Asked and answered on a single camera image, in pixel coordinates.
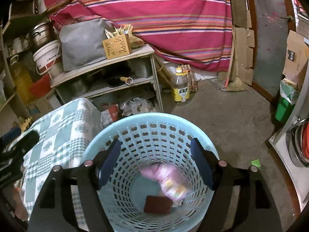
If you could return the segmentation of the pink snack wrapper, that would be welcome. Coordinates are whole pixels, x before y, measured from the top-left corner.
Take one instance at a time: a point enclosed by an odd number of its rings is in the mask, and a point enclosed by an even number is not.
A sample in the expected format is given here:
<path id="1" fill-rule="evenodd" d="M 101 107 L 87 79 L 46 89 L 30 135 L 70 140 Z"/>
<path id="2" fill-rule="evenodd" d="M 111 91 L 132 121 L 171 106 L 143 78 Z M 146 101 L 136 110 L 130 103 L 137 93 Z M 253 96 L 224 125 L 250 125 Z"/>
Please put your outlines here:
<path id="1" fill-rule="evenodd" d="M 186 178 L 173 165 L 157 161 L 140 168 L 143 177 L 159 184 L 163 196 L 173 202 L 173 207 L 181 206 L 191 187 Z"/>

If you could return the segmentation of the light blue plastic basket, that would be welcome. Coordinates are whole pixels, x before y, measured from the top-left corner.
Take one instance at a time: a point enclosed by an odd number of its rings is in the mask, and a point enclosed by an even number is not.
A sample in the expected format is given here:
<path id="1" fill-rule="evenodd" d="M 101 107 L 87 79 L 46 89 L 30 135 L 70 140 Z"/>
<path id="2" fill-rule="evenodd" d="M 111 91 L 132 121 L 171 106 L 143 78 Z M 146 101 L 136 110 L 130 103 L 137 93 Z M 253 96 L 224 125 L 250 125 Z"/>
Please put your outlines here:
<path id="1" fill-rule="evenodd" d="M 164 113 L 138 114 L 121 119 L 102 130 L 86 148 L 82 160 L 93 159 L 113 140 L 121 142 L 121 153 L 110 179 L 98 192 L 115 231 L 189 231 L 203 219 L 213 192 L 204 183 L 191 157 L 191 140 L 197 138 L 205 150 L 215 152 L 209 137 L 188 120 Z M 181 206 L 168 215 L 146 214 L 147 196 L 157 195 L 158 183 L 140 173 L 142 166 L 162 161 L 175 166 L 189 185 Z"/>

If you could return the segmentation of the cardboard box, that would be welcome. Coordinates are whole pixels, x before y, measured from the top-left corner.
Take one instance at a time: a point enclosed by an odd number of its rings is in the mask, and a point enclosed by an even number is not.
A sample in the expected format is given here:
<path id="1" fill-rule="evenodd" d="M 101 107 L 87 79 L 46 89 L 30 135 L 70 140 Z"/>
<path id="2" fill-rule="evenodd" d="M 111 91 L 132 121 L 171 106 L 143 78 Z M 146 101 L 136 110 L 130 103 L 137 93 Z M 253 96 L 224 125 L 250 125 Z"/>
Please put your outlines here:
<path id="1" fill-rule="evenodd" d="M 290 30 L 287 38 L 283 75 L 301 89 L 308 61 L 308 39 Z"/>

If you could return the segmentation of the tall wooden shelf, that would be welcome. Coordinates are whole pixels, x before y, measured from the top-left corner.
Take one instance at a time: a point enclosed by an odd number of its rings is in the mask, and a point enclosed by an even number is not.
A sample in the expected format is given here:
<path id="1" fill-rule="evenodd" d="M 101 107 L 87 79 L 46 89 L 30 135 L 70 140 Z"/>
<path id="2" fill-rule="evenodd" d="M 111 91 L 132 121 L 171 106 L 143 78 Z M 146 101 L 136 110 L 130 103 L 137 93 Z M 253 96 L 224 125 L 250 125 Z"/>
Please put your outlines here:
<path id="1" fill-rule="evenodd" d="M 48 22 L 48 11 L 43 0 L 13 0 L 9 6 L 8 22 L 1 25 L 1 57 L 4 65 L 4 91 L 15 115 L 33 121 L 45 115 L 49 102 L 30 93 L 36 72 L 33 53 L 39 49 L 33 29 Z"/>

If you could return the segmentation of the grey low shelf unit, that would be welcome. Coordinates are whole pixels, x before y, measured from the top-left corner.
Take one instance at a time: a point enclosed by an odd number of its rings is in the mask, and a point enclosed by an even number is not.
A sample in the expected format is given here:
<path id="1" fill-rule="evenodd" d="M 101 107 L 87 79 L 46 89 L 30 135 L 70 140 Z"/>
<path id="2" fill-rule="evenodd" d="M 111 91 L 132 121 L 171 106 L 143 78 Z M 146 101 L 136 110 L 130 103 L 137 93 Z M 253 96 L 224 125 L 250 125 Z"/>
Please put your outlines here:
<path id="1" fill-rule="evenodd" d="M 98 109 L 105 109 L 109 104 L 121 104 L 140 97 L 151 100 L 157 112 L 163 112 L 154 52 L 146 44 L 130 55 L 64 72 L 51 80 L 51 88 L 56 90 L 63 104 L 88 98 Z M 131 77 L 134 82 L 110 87 L 106 79 L 112 77 Z"/>

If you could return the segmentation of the bamboo chopstick holder box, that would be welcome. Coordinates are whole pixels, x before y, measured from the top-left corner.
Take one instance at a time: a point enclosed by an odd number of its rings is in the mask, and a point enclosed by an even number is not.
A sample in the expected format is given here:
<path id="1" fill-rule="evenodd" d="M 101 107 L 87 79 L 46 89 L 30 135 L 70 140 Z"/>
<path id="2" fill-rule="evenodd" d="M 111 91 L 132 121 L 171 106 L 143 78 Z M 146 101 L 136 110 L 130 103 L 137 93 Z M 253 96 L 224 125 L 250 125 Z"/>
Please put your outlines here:
<path id="1" fill-rule="evenodd" d="M 102 41 L 107 59 L 130 55 L 132 48 L 127 34 L 122 34 Z"/>

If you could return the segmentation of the red plastic basin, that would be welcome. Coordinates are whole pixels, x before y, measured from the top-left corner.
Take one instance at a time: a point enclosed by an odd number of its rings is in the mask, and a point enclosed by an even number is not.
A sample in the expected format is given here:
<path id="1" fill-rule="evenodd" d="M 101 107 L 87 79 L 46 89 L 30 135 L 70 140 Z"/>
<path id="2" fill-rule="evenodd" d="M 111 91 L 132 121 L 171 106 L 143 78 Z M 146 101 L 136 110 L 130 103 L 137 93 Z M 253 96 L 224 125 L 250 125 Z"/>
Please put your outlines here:
<path id="1" fill-rule="evenodd" d="M 41 98 L 45 96 L 51 91 L 50 76 L 45 74 L 40 80 L 31 85 L 28 91 L 35 98 Z"/>

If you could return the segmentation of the green checkered tablecloth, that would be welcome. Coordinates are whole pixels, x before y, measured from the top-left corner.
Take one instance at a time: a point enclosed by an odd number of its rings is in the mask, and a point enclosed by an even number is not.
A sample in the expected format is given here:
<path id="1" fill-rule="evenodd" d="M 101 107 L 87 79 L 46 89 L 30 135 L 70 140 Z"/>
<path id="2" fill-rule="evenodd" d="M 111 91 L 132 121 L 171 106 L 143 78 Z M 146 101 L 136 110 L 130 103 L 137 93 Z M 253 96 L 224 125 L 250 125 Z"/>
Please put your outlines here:
<path id="1" fill-rule="evenodd" d="M 80 165 L 93 138 L 102 130 L 101 113 L 86 98 L 73 100 L 33 123 L 39 142 L 24 157 L 23 203 L 29 214 L 51 169 Z"/>

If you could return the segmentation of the steel pot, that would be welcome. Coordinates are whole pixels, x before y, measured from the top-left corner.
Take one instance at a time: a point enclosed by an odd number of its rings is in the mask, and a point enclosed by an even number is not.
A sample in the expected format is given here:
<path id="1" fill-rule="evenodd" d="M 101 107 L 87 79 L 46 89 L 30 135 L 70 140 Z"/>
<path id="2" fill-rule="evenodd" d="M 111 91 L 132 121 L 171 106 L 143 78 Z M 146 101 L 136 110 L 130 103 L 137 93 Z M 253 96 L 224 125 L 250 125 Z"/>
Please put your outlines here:
<path id="1" fill-rule="evenodd" d="M 29 33 L 30 49 L 35 53 L 41 47 L 56 39 L 53 23 L 45 21 L 35 26 Z"/>

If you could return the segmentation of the cooking oil bottle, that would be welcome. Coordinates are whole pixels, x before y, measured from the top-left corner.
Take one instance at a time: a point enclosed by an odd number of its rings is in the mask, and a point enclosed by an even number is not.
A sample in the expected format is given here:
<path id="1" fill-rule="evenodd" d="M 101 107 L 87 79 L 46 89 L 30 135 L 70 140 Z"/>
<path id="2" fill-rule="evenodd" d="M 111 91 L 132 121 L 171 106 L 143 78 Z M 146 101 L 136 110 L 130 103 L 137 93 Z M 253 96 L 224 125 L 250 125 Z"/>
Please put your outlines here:
<path id="1" fill-rule="evenodd" d="M 185 104 L 190 98 L 190 84 L 187 74 L 187 71 L 183 71 L 182 67 L 178 66 L 171 78 L 171 95 L 177 104 Z"/>

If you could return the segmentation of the crumpled clear plastic bag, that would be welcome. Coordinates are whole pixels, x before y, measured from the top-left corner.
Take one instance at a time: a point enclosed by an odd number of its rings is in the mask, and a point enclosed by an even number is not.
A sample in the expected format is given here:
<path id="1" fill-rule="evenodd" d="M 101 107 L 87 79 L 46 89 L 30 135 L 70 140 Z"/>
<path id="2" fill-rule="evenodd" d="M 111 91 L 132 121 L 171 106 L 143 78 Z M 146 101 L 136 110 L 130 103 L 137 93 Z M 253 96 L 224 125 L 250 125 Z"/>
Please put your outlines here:
<path id="1" fill-rule="evenodd" d="M 157 111 L 152 102 L 140 97 L 121 103 L 120 109 L 122 110 L 122 116 L 124 117 Z"/>

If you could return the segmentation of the grey fabric bag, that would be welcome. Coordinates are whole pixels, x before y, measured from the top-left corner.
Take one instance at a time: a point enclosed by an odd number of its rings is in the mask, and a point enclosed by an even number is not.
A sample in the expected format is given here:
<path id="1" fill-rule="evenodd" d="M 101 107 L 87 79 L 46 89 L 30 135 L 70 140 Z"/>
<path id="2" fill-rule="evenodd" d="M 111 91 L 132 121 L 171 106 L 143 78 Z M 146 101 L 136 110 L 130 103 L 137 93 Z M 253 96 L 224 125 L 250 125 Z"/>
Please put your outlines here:
<path id="1" fill-rule="evenodd" d="M 59 38 L 64 71 L 105 60 L 103 40 L 107 39 L 106 30 L 113 32 L 114 28 L 101 18 L 63 26 Z"/>

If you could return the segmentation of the wooden handled pan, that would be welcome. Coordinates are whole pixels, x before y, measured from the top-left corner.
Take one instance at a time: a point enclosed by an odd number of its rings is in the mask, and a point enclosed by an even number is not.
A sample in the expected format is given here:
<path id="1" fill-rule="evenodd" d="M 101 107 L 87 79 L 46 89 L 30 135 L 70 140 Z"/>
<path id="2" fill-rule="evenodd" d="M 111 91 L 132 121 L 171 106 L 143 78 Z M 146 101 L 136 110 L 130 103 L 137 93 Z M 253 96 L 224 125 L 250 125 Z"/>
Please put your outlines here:
<path id="1" fill-rule="evenodd" d="M 106 79 L 106 83 L 110 87 L 118 87 L 124 84 L 131 85 L 133 82 L 134 80 L 131 77 L 112 77 Z"/>

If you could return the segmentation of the green trash bin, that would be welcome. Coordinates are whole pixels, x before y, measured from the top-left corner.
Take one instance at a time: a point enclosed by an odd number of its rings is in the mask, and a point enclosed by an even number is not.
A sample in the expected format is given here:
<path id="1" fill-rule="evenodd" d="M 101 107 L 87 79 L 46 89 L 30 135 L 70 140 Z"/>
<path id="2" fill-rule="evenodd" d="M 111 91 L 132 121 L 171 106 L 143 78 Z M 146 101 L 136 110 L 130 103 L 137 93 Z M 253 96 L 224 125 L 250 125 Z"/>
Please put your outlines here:
<path id="1" fill-rule="evenodd" d="M 284 78 L 280 81 L 280 97 L 275 112 L 275 119 L 284 124 L 290 117 L 296 102 L 299 98 L 300 91 L 297 89 L 297 84 L 293 81 Z"/>

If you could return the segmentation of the white plastic bucket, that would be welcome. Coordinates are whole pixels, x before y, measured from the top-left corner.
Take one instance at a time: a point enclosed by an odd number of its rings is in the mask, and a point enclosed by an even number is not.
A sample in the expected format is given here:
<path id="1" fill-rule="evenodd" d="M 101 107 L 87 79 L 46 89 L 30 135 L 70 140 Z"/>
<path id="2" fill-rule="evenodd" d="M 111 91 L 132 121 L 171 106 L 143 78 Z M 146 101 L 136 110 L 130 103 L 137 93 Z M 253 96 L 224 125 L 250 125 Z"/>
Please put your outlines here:
<path id="1" fill-rule="evenodd" d="M 63 73 L 62 51 L 58 40 L 41 47 L 34 53 L 33 59 L 39 75 L 48 74 L 53 80 Z"/>

